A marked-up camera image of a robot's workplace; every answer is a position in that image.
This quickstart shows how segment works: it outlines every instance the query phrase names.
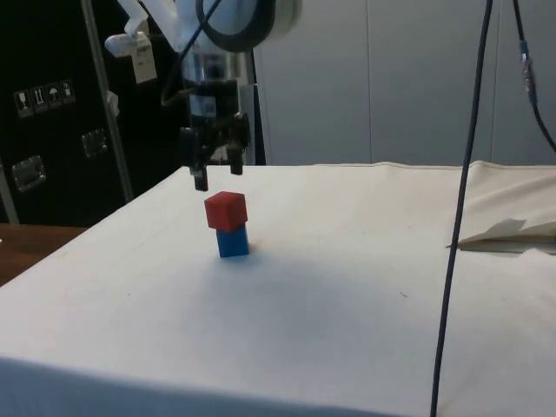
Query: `sticker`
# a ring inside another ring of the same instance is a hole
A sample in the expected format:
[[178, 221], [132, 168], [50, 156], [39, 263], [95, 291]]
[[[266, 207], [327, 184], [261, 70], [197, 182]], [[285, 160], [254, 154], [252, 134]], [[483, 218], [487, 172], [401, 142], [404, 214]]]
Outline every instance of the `sticker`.
[[155, 56], [150, 40], [144, 35], [139, 38], [137, 47], [131, 53], [133, 71], [136, 75], [136, 83], [146, 83], [156, 79]]
[[62, 101], [66, 104], [76, 102], [76, 92], [73, 90], [71, 80], [63, 80], [60, 82], [62, 88]]
[[62, 91], [58, 83], [47, 84], [46, 95], [49, 98], [49, 105], [52, 109], [62, 105]]
[[14, 99], [16, 100], [17, 114], [20, 118], [33, 116], [33, 105], [28, 90], [14, 93]]
[[33, 107], [36, 113], [41, 113], [49, 109], [48, 98], [46, 96], [46, 90], [43, 86], [35, 87], [31, 89], [31, 101], [33, 102]]

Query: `red cube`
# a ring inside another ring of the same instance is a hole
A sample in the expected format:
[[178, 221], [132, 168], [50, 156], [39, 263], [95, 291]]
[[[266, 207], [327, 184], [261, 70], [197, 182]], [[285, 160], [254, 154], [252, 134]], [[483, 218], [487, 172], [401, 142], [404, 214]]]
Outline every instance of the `red cube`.
[[205, 200], [208, 226], [233, 233], [247, 222], [245, 195], [222, 191]]

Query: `white tablecloth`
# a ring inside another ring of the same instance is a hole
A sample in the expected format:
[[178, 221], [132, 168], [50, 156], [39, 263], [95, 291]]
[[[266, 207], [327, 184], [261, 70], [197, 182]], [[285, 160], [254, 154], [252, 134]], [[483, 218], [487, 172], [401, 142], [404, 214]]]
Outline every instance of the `white tablecloth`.
[[[254, 248], [221, 260], [177, 171], [0, 288], [0, 415], [428, 415], [459, 177], [213, 168]], [[550, 225], [555, 179], [476, 165], [463, 236]], [[553, 416], [555, 347], [555, 258], [460, 253], [442, 415]]]

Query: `blue cube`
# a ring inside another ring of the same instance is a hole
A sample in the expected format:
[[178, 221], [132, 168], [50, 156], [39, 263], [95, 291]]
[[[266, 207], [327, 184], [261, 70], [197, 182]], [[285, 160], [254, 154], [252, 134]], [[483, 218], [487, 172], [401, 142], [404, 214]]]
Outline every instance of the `blue cube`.
[[221, 258], [249, 255], [249, 242], [245, 225], [232, 233], [216, 230], [216, 239], [218, 240]]

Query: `black cabinet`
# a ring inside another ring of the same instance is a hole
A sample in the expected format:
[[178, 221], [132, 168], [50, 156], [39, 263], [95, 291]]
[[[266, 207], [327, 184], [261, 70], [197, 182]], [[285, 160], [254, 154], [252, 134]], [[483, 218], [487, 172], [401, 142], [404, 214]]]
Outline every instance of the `black cabinet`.
[[[123, 32], [128, 21], [116, 0], [92, 1], [101, 43]], [[103, 49], [110, 90], [119, 97], [118, 128], [128, 164], [134, 195], [140, 195], [180, 168], [178, 134], [187, 126], [185, 104], [164, 109], [160, 104], [162, 85], [176, 60], [175, 52], [156, 24], [149, 21], [150, 39], [158, 78], [136, 84], [130, 57], [114, 58]], [[181, 80], [174, 80], [176, 88]]]
[[19, 220], [90, 226], [124, 204], [81, 3], [0, 14], [0, 156]]

